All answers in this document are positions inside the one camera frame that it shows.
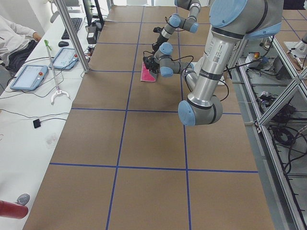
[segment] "keyboard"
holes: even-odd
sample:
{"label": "keyboard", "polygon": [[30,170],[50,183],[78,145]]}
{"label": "keyboard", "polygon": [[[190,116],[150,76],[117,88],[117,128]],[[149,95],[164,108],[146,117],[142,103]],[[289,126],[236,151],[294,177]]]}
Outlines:
{"label": "keyboard", "polygon": [[[75,28],[75,31],[78,32],[82,24],[82,18],[71,18],[71,21],[72,21],[73,27]],[[69,35],[66,29],[62,35],[62,40],[65,40],[65,39],[69,39]]]}

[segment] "floor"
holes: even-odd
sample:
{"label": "floor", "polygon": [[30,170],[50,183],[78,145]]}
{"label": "floor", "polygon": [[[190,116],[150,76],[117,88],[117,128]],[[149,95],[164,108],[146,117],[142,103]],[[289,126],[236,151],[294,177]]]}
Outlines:
{"label": "floor", "polygon": [[[231,81],[221,120],[196,127],[178,118],[179,76],[140,81],[152,29],[175,12],[112,8],[24,230],[275,229]],[[202,56],[208,12],[169,40],[174,58]]]}

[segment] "computer mouse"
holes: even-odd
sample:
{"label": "computer mouse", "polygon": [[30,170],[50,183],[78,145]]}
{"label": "computer mouse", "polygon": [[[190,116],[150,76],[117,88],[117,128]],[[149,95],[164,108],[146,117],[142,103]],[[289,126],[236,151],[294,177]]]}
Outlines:
{"label": "computer mouse", "polygon": [[65,41],[60,41],[59,42],[59,47],[64,47],[64,46],[69,46],[69,43],[65,42]]}

